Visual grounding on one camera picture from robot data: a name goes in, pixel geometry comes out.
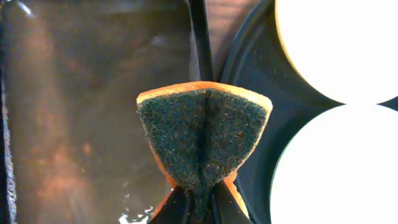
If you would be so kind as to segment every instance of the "black tray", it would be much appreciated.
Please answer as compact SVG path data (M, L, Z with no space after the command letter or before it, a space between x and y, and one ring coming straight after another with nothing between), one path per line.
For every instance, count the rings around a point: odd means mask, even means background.
M274 1L261 1L229 50L221 83L256 91L274 105L252 156L238 171L237 186L254 223L271 223L269 192L276 162L287 143L318 114L340 105L317 92L295 72L280 45ZM398 98L383 103L398 110Z

